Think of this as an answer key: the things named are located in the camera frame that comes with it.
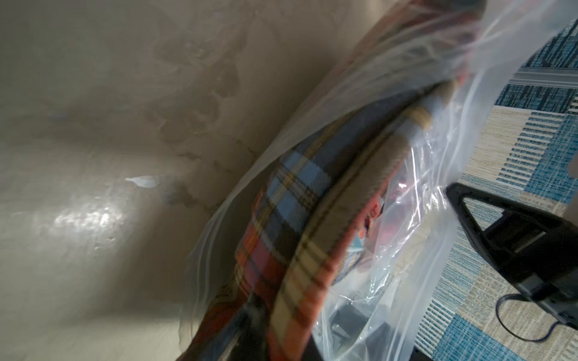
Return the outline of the clear plastic vacuum bag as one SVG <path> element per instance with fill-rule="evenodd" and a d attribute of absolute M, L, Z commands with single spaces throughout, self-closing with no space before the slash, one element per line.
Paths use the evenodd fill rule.
<path fill-rule="evenodd" d="M 459 179 L 480 130 L 521 62 L 577 14 L 575 1 L 484 1 L 468 76 L 412 146 L 379 200 L 369 233 L 352 243 L 363 259 L 331 286 L 313 335 L 320 360 L 406 360 L 432 287 L 457 235 L 446 187 Z M 290 118 L 207 223 L 188 259 L 182 353 L 233 272 L 254 200 L 277 159 L 316 131 Z"/>

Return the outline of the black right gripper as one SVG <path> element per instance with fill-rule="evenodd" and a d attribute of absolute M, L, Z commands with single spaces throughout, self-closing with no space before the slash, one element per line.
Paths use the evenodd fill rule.
<path fill-rule="evenodd" d="M 577 227 L 558 216 L 460 183 L 446 195 L 472 247 L 516 290 L 501 296 L 537 305 L 555 318 L 550 327 L 577 328 Z M 478 201 L 501 211 L 482 228 L 467 206 Z"/>

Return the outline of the multicolour tartan shirt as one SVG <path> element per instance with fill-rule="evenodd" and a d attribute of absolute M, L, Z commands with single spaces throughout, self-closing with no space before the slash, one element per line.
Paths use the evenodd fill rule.
<path fill-rule="evenodd" d="M 412 146 L 468 76 L 484 1 L 401 1 L 303 103 L 316 131 L 281 155 L 183 360 L 320 360 L 331 286 Z"/>

